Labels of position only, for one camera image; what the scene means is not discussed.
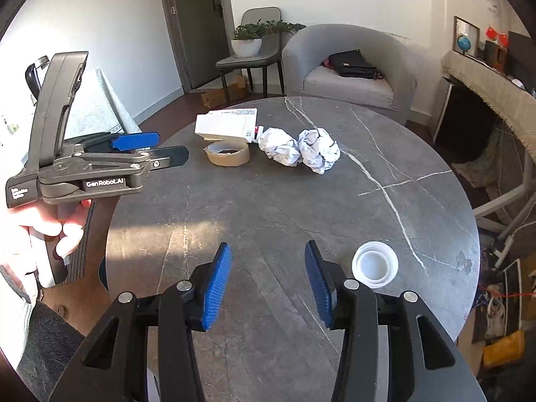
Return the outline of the person's left hand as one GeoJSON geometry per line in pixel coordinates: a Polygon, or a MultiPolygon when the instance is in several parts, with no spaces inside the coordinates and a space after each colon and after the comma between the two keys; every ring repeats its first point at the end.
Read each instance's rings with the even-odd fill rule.
{"type": "Polygon", "coordinates": [[[73,209],[59,206],[54,214],[53,206],[42,202],[8,209],[2,221],[6,254],[27,260],[47,260],[49,251],[45,236],[58,239],[55,253],[64,258],[73,252],[83,237],[91,200],[78,202],[73,209]]]}

